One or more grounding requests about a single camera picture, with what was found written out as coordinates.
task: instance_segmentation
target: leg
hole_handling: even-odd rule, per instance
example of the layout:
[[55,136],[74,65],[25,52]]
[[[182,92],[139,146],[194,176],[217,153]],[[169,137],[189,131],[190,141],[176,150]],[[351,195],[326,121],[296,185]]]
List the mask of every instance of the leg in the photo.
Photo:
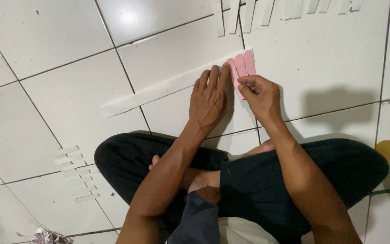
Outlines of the leg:
[[[329,139],[302,145],[352,207],[386,177],[386,159],[357,141]],[[220,217],[241,217],[261,225],[280,242],[299,241],[310,225],[285,188],[275,151],[223,162]]]

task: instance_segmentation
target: white cardboard strip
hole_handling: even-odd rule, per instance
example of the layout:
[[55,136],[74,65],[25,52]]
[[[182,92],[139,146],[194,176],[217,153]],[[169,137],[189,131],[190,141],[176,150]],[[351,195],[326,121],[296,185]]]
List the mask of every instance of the white cardboard strip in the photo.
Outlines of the white cardboard strip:
[[245,22],[243,22],[243,33],[250,33],[252,26],[253,10],[255,9],[255,0],[246,1]]
[[302,8],[303,8],[303,0],[293,0],[294,7],[293,7],[293,18],[299,19],[302,17]]
[[293,0],[284,0],[284,20],[293,19]]
[[362,0],[353,0],[351,4],[351,11],[359,11],[362,8]]
[[216,30],[218,37],[225,36],[224,19],[222,18],[222,1],[212,0],[214,21],[216,23]]
[[230,5],[230,21],[228,24],[228,33],[235,34],[237,28],[237,15],[239,14],[240,0],[231,0]]
[[80,179],[76,179],[76,180],[72,180],[72,181],[66,181],[65,185],[66,186],[74,186],[74,185],[82,184],[82,183],[89,182],[89,181],[93,181],[93,178],[86,177],[86,178],[80,178]]
[[81,158],[84,158],[84,157],[82,156],[82,154],[78,153],[78,154],[74,154],[74,155],[64,157],[64,158],[57,158],[57,159],[55,159],[55,164],[60,165],[60,164],[68,163],[68,162],[71,162],[71,161],[74,161],[77,159],[81,159]]
[[345,14],[350,9],[350,0],[341,0],[339,2],[338,14]]
[[136,94],[123,97],[113,103],[103,105],[100,108],[102,114],[105,118],[110,118],[112,116],[130,111],[146,103],[150,103],[162,97],[166,97],[170,94],[181,91],[187,87],[193,86],[195,81],[199,78],[204,70],[211,69],[213,65],[222,66],[222,64],[225,63],[228,58],[235,58],[237,54],[244,54],[247,50],[252,50],[252,48],[230,53],[221,59],[217,59],[211,63],[205,64],[184,74],[160,82],[157,85],[150,86],[149,88]]
[[78,150],[79,150],[78,145],[73,146],[73,147],[69,147],[69,148],[64,148],[64,149],[58,150],[58,152],[55,153],[55,157],[57,158],[57,157],[60,157],[64,154],[72,153],[72,152],[78,151]]
[[93,186],[84,187],[81,189],[74,190],[71,192],[71,194],[72,194],[72,196],[79,196],[79,195],[83,195],[83,194],[86,194],[90,191],[95,191],[95,190],[97,190],[97,187],[93,185]]
[[329,8],[330,0],[321,0],[319,13],[326,13]]
[[272,16],[272,10],[274,8],[275,0],[265,0],[264,1],[264,14],[261,21],[262,26],[268,26],[270,23],[270,17]]
[[313,14],[317,11],[318,0],[311,0],[309,3],[308,14]]
[[81,203],[81,202],[86,202],[86,201],[89,201],[89,200],[96,199],[97,197],[100,197],[99,193],[96,193],[96,194],[93,194],[93,195],[88,195],[88,196],[85,196],[85,197],[76,198],[74,201],[77,202],[77,203]]
[[65,171],[65,172],[62,172],[62,177],[71,177],[71,176],[75,176],[75,175],[86,175],[86,174],[90,174],[90,173],[91,172],[89,169]]

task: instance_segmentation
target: black pants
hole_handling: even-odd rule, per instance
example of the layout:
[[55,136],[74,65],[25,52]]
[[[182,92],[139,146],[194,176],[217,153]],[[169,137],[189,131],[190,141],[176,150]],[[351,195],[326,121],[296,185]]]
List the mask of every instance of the black pants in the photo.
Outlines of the black pants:
[[[119,134],[100,144],[95,162],[114,190],[130,204],[149,172],[153,156],[162,156],[173,142],[144,134]],[[389,170],[385,158],[358,141],[328,139],[302,147],[349,208],[371,193]],[[229,162],[225,152],[199,148],[190,167],[221,171],[219,217],[253,221],[281,243],[298,243],[310,231],[285,188],[276,151]],[[180,192],[163,216],[169,233],[180,223],[184,197],[185,193]]]

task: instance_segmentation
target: tiled floor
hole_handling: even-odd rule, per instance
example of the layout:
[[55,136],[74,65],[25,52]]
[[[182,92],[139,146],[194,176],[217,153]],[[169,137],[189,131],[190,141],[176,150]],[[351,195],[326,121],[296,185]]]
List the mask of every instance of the tiled floor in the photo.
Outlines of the tiled floor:
[[[230,0],[223,0],[228,30]],[[390,140],[390,0],[364,1],[361,11],[284,21],[276,0],[261,26],[258,0],[251,33],[217,37],[211,0],[0,1],[0,243],[30,240],[39,226],[78,235],[76,243],[115,243],[128,205],[94,165],[109,136],[139,131],[176,137],[188,119],[187,88],[104,119],[100,106],[230,53],[253,48],[259,75],[282,90],[283,117],[301,142],[350,138],[374,147]],[[224,121],[203,144],[235,158],[269,137],[246,101],[228,90]],[[54,157],[78,145],[79,170],[63,177]],[[67,186],[76,178],[92,181]],[[95,186],[95,200],[72,191]],[[390,173],[349,210],[362,241],[390,243]],[[303,243],[313,242],[311,234]]]

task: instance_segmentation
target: person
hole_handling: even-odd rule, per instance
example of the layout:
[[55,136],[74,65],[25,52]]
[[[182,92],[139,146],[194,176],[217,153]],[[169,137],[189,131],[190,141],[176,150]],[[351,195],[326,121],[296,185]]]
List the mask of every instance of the person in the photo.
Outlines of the person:
[[227,63],[202,73],[175,140],[125,133],[97,148],[98,169],[130,205],[116,243],[300,243],[309,231],[316,243],[361,243],[347,209],[386,177],[386,159],[348,139],[300,145],[279,86],[259,75],[238,89],[270,140],[234,161],[200,147],[224,117],[230,77]]

